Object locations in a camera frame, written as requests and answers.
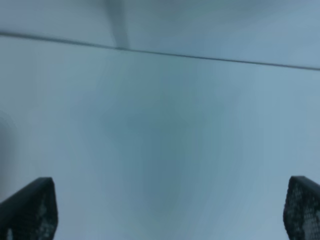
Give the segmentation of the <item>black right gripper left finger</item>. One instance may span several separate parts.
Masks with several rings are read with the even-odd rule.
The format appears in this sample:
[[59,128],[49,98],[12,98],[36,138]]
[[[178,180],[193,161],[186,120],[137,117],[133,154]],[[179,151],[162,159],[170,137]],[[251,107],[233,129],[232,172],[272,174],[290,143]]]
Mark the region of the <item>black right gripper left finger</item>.
[[52,240],[58,227],[55,183],[39,177],[0,203],[2,240]]

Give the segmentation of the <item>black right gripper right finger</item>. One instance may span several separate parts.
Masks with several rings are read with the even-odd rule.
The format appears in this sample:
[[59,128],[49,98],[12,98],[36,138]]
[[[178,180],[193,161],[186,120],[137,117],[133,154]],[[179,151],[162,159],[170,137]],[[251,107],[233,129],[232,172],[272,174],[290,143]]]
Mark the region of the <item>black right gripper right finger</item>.
[[291,176],[283,210],[289,240],[320,240],[320,185],[305,176]]

